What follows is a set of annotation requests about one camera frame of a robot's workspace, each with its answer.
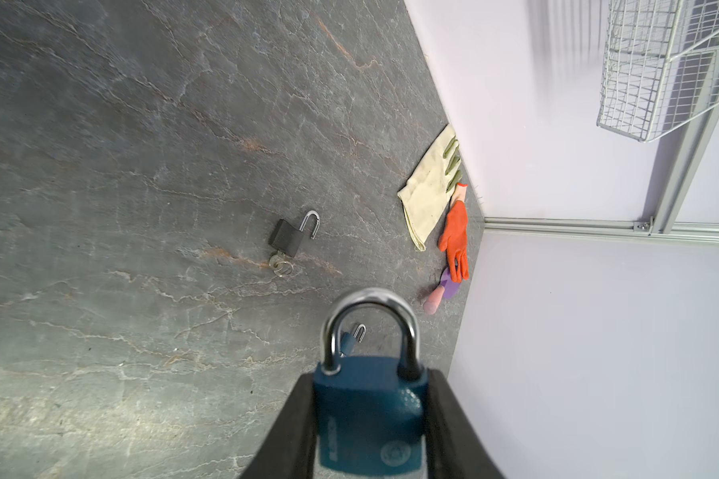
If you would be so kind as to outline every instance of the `green glove finger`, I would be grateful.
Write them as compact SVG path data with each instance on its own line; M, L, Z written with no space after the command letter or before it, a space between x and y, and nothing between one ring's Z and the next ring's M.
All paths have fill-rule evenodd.
M447 158L447 157L448 157L448 155L450 154L450 150L451 150L451 149L453 148L453 146L455 145L455 141L456 141L456 138L455 138L455 137L453 137L453 139L450 140L450 143L448 143L448 147L445 148L445 151L444 151L444 152L442 152L442 158Z
M448 165L448 168L445 170L445 176L449 175L450 172L453 170L453 168L458 167L460 161L461 161L461 151L460 151L460 146L457 146L455 148L455 151L453 152L452 158L450 158L450 164Z
M450 191L451 188L455 188L455 184L461 180L463 177L463 173L461 173L461 170L458 170L455 172L455 176L453 176L453 179L450 180L450 184L448 185L448 190Z

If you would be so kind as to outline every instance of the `orange glove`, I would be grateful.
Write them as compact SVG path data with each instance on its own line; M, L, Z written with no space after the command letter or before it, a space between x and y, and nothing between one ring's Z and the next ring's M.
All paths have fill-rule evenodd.
M450 208L445 232L439 239L439 250L447 250L450 276L456 283L469 279L469 260L466 258L466 244L468 243L466 225L468 223L469 216L466 215L466 205L458 200Z

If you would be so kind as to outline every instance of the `marble floor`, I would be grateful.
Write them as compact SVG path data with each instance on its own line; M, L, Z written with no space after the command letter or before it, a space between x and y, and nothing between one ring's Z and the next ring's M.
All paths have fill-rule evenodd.
M446 123L401 0L0 1L0 478L238 475L353 287L447 371L469 283L423 315L444 217L417 252L395 195Z

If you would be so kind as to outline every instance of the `metal wire shelf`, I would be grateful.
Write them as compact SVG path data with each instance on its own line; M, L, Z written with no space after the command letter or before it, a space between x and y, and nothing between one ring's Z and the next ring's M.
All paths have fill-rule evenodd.
M719 104L719 0L610 0L596 124L648 142Z

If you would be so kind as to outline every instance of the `blue padlock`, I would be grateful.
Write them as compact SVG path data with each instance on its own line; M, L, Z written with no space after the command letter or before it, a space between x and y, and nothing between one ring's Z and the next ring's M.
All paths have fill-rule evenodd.
M344 331L343 333L341 333L340 356L343 358L351 354L354 350L354 346L358 342L362 342L362 340L365 339L366 332L367 327L365 327L365 325L362 323L357 323L354 325L354 328L352 328L351 333L349 331Z
M339 359L341 321L360 307L379 307L396 319L403 333L399 359ZM410 305L378 287L344 294L330 308L321 340L322 362L314 371L320 464L366 476L419 469L429 376L419 361L418 321Z

